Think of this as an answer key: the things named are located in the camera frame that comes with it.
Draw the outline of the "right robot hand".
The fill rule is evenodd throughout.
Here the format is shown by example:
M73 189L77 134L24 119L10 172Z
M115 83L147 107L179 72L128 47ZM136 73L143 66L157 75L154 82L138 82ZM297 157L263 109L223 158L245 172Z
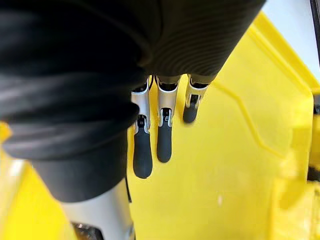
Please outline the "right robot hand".
M5 151L30 162L77 234L133 240L127 131L150 75L214 77L262 0L3 0Z

